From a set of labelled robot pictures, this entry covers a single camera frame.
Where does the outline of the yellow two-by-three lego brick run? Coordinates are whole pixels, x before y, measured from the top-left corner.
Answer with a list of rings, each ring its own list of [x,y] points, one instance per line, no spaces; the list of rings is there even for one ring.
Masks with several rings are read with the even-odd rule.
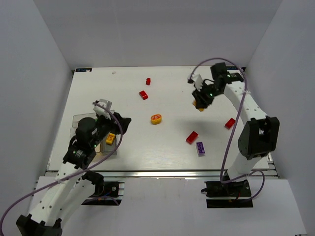
[[[197,110],[199,110],[200,112],[203,112],[204,111],[204,102],[202,102],[202,101],[199,101],[199,100],[194,100],[193,101],[193,106],[197,109]]]

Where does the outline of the yellow arch lego piece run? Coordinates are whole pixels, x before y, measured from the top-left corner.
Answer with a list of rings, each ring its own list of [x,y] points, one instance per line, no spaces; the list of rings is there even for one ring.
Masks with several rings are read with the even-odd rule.
[[[107,145],[112,145],[115,141],[116,135],[114,133],[109,133],[105,142]]]

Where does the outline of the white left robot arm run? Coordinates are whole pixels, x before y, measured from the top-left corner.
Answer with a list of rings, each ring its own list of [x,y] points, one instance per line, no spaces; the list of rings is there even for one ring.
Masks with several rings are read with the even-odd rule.
[[[95,149],[109,134],[124,135],[131,118],[110,112],[112,103],[108,100],[100,99],[93,105],[95,115],[78,121],[55,181],[28,215],[17,219],[21,235],[62,235],[71,215],[104,185],[103,176],[92,171]]]

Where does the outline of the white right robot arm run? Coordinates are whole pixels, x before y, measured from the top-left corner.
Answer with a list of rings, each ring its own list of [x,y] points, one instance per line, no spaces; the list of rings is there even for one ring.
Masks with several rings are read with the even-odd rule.
[[[224,95],[237,110],[236,120],[244,126],[236,159],[228,169],[221,168],[223,184],[244,181],[255,165],[276,149],[280,127],[279,119],[267,115],[253,99],[244,71],[238,67],[236,73],[231,73],[226,62],[223,59],[211,66],[211,79],[202,79],[196,69],[188,77],[188,83],[195,88],[192,95],[196,109],[206,109],[215,97]]]

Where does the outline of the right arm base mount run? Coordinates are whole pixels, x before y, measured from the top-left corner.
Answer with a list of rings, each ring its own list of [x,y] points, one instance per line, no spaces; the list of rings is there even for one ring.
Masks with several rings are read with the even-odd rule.
[[[252,208],[252,196],[249,182],[207,181],[201,193],[206,195],[207,208]]]

